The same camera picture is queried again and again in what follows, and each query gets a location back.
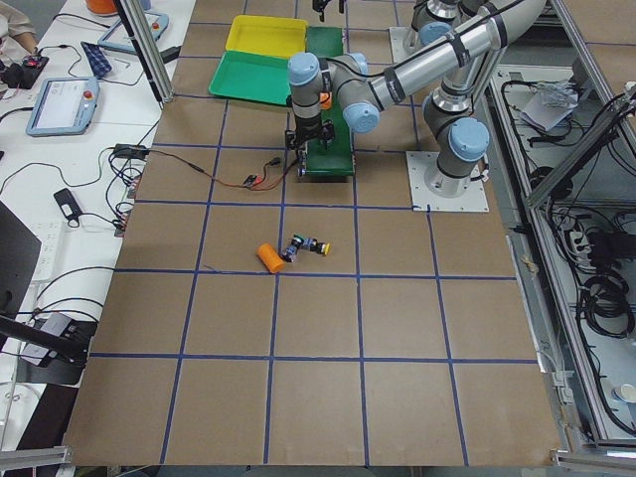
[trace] white desk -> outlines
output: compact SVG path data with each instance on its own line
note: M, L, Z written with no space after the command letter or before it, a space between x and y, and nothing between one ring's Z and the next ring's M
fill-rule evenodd
M194 8L195 0L154 0L153 10L166 13L170 24L159 39L160 51L183 43L188 21ZM116 17L97 17L92 15L83 0L68 0L62 13L72 13L89 17L100 23L112 24ZM77 76L90 76L90 68L81 48L80 42L96 43L105 30L83 20L61 17L54 21L51 28L40 40L40 47L56 45L72 45L81 54L81 61L73 68ZM50 61L40 78L30 90L19 90L10 99L0 100L0 114L6 111L32 106L37 93L46 78L66 78L69 67L78 59L78 55L70 48L46 49L45 56ZM135 82L142 75L141 66L132 55L110 54L113 74L107 80ZM177 62L167 66L172 76ZM92 124L84 135L34 138L25 134L29 112L12 114L0 123L0 149L5 151L0 161L0 182L9 175L31 162L55 164L63 171L71 184L85 183L98 176L98 154L115 143L137 143L148 132L161 115L161 109L154 99L150 86L144 77L135 86L102 82L97 110ZM152 143L154 130L146 137L144 144ZM85 212L97 213L107 218L112 217L104 194L113 177L107 162L103 164L101 179L90 186L73 189L79 205ZM65 187L58 171L48 167L32 166L13 178L0 196L4 202L25 224L64 221L53 194ZM114 202L124 194L124 187L117 181L111 188ZM114 266L121 239L113 234L112 226L97 218L81 219L82 227L71 229L64 221L62 249L58 254L55 276L66 271L93 265ZM92 298L103 303L110 272L91 270L69 275L52 286L39 301L39 305L71 296ZM35 295L39 286L32 286L25 298L22 309L30 311L35 304ZM70 307L85 311L99 318L100 308L84 302L71 302ZM81 315L72 316L79 320L87 318ZM9 340L5 350L16 350L17 343ZM11 381L16 358L0 355L0 382ZM9 391L6 386L0 388L0 396ZM41 392L42 385L33 385L33 389ZM7 434L2 450L15 449L35 406L36 394L27 388L17 387L16 395L20 399L11 408ZM7 400L0 406L0 416L4 415Z

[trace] yellow tray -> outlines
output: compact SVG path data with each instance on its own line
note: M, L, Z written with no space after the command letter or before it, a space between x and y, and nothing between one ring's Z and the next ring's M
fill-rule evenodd
M226 50L291 58L305 51L305 20L238 15L232 22Z

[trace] orange cylinder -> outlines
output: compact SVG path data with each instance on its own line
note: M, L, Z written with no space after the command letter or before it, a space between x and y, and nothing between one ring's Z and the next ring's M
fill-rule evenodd
M86 0L86 7L95 15L114 15L117 7L112 0Z
M256 255L260 258L260 261L267 267L269 273L278 273L285 267L285 262L280 258L280 255L276 253L274 247L269 243L264 243L256 250Z

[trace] blue joint cap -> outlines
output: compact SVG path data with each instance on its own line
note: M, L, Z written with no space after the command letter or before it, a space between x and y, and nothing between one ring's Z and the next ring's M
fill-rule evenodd
M318 58L311 53L297 53L287 63L287 76L292 86L308 84L319 72Z
M486 126L474 117L462 117L450 126L448 143L462 161L477 162L488 149L490 133Z
M441 38L444 35L446 35L448 32L450 32L451 29L452 27L450 26L449 23L444 23L444 22L427 23L426 25L424 25L423 27L419 29L419 32L418 32L419 40L424 46L430 45L438 38Z
M360 73L363 75L369 74L369 64L367 63L367 57L365 57L362 53L348 53L348 56L353 58L358 64L358 68L360 68Z
M349 104L342 111L342 115L354 132L365 133L373 131L380 122L380 112L375 106L367 102Z

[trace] tiled table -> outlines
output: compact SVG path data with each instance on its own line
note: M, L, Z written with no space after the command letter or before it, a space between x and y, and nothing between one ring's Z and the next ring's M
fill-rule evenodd
M318 25L310 4L199 1L154 147L228 182L291 161L288 110L207 87L235 15ZM411 8L350 0L327 25L378 70ZM269 192L150 155L67 436L76 464L549 462L557 431L492 192L489 214L411 211L403 151L434 147L412 100L355 147L355 178L290 174ZM256 248L293 234L333 251L269 275Z

